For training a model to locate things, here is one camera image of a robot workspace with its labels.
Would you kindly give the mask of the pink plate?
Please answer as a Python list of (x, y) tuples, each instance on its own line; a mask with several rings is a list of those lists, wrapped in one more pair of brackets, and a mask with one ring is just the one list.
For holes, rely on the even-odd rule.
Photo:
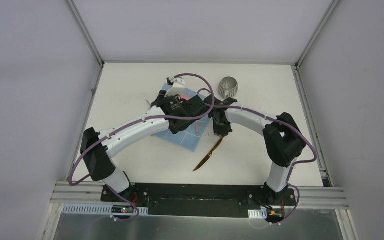
[(184, 94), (182, 94), (182, 95), (180, 96), (180, 99), (181, 99), (181, 100), (184, 100), (184, 101), (189, 101), (191, 98), (190, 98), (188, 95), (184, 95)]

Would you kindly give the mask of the grey ribbed mug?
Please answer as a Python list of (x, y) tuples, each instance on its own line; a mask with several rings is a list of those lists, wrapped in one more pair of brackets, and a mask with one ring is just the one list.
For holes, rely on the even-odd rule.
[(234, 77), (224, 77), (218, 85), (218, 93), (223, 99), (233, 98), (239, 90), (239, 84)]

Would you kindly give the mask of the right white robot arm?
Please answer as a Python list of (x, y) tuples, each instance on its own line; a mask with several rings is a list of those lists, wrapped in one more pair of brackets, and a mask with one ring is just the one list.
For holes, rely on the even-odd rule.
[(264, 138), (266, 151), (272, 161), (269, 177), (264, 183), (264, 200), (276, 205), (284, 198), (292, 163), (307, 146), (294, 118), (287, 112), (271, 118), (255, 110), (241, 108), (231, 97), (215, 100), (208, 115), (215, 136), (224, 138), (233, 132), (231, 124), (243, 126)]

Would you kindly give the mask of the gold table knife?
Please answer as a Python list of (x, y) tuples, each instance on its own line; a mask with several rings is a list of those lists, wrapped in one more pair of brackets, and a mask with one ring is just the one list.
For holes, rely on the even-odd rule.
[(214, 152), (218, 149), (218, 147), (223, 142), (224, 137), (220, 137), (213, 148), (206, 154), (206, 156), (200, 161), (200, 163), (193, 169), (193, 172), (199, 170), (214, 154)]

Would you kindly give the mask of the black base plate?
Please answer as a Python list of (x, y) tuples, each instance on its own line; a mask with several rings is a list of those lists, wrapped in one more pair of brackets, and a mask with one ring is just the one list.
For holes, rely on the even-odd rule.
[(121, 196), (152, 216), (247, 218), (251, 210), (293, 208), (295, 191), (266, 197), (258, 185), (135, 183)]

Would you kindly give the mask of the aluminium frame rail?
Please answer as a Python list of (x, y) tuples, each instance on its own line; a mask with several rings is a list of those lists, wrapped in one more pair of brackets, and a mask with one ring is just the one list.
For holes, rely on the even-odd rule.
[[(124, 205), (122, 202), (102, 202), (102, 190), (101, 182), (84, 182), (77, 186), (56, 182), (39, 239), (54, 238), (62, 213), (103, 216), (111, 214), (113, 205)], [(334, 210), (342, 237), (345, 240), (359, 239), (343, 188), (299, 186), (292, 196), (297, 195), (300, 195), (299, 210)]]

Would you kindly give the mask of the blue checked cloth napkin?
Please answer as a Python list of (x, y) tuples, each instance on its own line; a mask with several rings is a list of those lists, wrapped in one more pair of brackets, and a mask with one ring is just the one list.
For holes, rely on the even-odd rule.
[[(164, 84), (161, 90), (167, 91), (169, 88), (170, 86), (168, 84)], [(186, 88), (181, 95), (187, 95), (190, 98), (199, 96), (202, 100), (204, 100), (203, 95), (198, 95), (195, 91), (192, 91), (188, 88)], [(196, 136), (196, 121), (200, 121), (201, 123), (200, 136)], [(206, 115), (196, 121), (191, 124), (186, 130), (178, 132), (177, 134), (172, 134), (171, 131), (168, 129), (162, 132), (158, 132), (154, 134), (154, 136), (169, 143), (183, 147), (191, 152), (194, 152), (199, 142), (201, 141), (201, 138), (204, 135), (207, 126), (209, 125), (210, 118)]]

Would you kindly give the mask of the pink handled spoon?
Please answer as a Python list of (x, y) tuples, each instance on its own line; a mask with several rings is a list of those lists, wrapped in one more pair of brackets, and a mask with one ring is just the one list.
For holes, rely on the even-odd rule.
[(195, 122), (195, 135), (198, 137), (201, 136), (201, 122), (200, 121)]

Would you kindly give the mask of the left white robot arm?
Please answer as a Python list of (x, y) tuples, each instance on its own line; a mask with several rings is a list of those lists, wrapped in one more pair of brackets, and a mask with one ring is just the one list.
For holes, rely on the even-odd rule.
[(161, 90), (143, 115), (117, 128), (84, 131), (80, 154), (93, 181), (102, 181), (120, 202), (132, 198), (133, 187), (127, 174), (112, 161), (122, 150), (151, 135), (170, 131), (173, 135), (186, 130), (208, 114), (209, 104), (198, 95), (185, 99), (165, 96)]

